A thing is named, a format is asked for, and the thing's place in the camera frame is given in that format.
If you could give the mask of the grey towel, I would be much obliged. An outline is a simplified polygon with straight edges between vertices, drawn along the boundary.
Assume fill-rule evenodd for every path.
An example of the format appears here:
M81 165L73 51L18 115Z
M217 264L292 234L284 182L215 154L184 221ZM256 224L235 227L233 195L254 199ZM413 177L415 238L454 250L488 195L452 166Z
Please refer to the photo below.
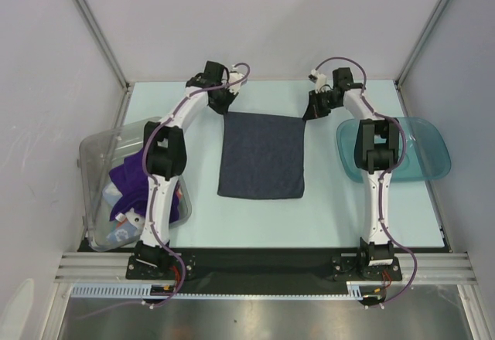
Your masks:
M302 198L305 129L298 117L226 114L217 194L250 200Z

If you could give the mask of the purple towel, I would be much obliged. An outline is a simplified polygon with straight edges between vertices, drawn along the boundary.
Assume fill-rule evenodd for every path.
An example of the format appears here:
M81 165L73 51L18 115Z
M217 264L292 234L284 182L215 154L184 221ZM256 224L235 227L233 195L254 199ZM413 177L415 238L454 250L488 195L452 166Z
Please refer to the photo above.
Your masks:
M110 221L116 220L119 214L126 214L132 209L139 216L145 217L149 200L148 176L142 168L143 150L129 155L124 162L109 171L109 178L121 193L113 205Z

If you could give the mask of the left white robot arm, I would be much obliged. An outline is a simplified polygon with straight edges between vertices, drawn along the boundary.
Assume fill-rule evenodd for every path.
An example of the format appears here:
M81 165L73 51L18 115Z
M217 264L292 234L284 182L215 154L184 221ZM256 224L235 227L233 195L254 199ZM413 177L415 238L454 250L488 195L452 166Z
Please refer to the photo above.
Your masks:
M204 70L186 82L179 103L159 121L145 125L142 170L148 179L148 201L133 257L151 277L167 275L171 259L177 258L169 248L169 214L187 163L185 133L206 107L226 114L250 72L246 63L229 69L221 63L206 62Z

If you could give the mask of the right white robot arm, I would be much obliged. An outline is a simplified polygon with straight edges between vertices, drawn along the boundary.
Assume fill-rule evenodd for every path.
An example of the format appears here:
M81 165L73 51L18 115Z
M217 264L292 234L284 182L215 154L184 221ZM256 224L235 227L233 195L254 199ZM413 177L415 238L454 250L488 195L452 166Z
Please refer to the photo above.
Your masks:
M314 69L309 80L315 84L302 119L315 120L343 107L358 120L353 161L364 182L364 235L354 262L345 269L351 277L365 281L402 279L394 255L394 243L388 225L388 191L391 170L399 163L401 129L390 118L380 115L357 83L348 67L333 71L333 84L325 74Z

